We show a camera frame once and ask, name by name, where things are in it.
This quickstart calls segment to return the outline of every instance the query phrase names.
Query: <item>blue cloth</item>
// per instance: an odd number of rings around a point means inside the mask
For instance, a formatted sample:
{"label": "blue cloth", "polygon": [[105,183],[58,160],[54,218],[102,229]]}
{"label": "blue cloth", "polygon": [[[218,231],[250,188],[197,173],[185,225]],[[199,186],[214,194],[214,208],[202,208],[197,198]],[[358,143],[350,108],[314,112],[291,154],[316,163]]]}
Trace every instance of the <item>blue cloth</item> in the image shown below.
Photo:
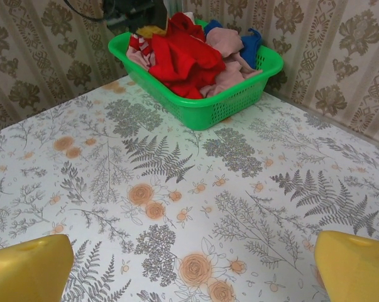
{"label": "blue cloth", "polygon": [[240,50],[239,54],[251,68],[256,69],[256,54],[262,44],[262,36],[259,31],[252,28],[248,31],[252,32],[253,35],[241,37],[244,48]]}
{"label": "blue cloth", "polygon": [[204,35],[207,36],[209,31],[211,31],[213,28],[216,28],[216,27],[222,28],[222,25],[220,24],[220,22],[218,22],[217,20],[210,21],[210,23],[203,28]]}

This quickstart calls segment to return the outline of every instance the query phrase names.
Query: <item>floral tablecloth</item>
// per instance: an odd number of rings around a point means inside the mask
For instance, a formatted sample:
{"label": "floral tablecloth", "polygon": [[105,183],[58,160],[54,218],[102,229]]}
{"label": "floral tablecloth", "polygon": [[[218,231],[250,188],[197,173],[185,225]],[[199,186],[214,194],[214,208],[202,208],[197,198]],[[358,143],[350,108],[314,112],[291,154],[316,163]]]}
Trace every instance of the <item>floral tablecloth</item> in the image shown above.
{"label": "floral tablecloth", "polygon": [[269,94],[194,132],[125,77],[0,131],[0,248],[67,234],[64,302],[329,301],[321,230],[379,239],[379,149]]}

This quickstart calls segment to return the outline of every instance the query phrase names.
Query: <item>black cable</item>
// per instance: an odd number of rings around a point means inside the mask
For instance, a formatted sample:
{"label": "black cable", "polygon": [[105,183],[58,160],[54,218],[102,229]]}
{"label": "black cable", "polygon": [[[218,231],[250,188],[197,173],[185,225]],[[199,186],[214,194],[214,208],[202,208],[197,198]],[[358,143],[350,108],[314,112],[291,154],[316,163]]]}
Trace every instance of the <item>black cable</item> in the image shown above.
{"label": "black cable", "polygon": [[104,20],[106,20],[108,17],[110,17],[110,15],[112,15],[114,13],[114,10],[115,10],[115,2],[116,0],[113,0],[113,8],[111,10],[110,13],[108,14],[105,14],[104,12],[104,15],[102,16],[102,18],[93,18],[93,17],[89,17],[89,16],[86,16],[85,14],[82,14],[81,12],[77,11],[70,3],[68,0],[63,0],[65,2],[65,4],[72,10],[74,11],[75,13],[77,13],[79,16],[87,19],[87,20],[90,20],[92,22],[102,22]]}

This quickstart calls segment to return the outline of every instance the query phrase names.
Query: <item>patterned wallpaper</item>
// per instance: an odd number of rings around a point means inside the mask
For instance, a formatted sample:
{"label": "patterned wallpaper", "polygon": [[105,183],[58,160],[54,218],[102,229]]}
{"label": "patterned wallpaper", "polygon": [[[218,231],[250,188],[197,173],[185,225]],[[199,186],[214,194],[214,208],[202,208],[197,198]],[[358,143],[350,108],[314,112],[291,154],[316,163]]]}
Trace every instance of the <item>patterned wallpaper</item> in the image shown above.
{"label": "patterned wallpaper", "polygon": [[[99,0],[70,2],[102,14]],[[108,52],[113,36],[63,0],[0,0],[0,128],[125,75]]]}
{"label": "patterned wallpaper", "polygon": [[272,93],[379,142],[379,0],[184,0],[184,10],[259,30],[285,61]]}

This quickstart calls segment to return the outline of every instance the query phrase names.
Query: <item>green plastic basket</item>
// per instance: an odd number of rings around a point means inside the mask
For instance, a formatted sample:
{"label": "green plastic basket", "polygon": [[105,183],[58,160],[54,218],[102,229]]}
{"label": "green plastic basket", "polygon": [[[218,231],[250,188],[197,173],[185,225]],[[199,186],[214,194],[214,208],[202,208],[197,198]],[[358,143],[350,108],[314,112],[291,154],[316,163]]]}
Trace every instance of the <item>green plastic basket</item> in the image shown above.
{"label": "green plastic basket", "polygon": [[[205,26],[201,20],[197,24]],[[274,50],[261,46],[256,56],[256,68],[261,74],[251,77],[234,87],[205,99],[186,99],[174,94],[147,71],[126,56],[131,33],[113,38],[108,48],[121,60],[131,78],[162,106],[191,130],[205,130],[223,119],[259,101],[269,77],[283,68],[283,59]]]}

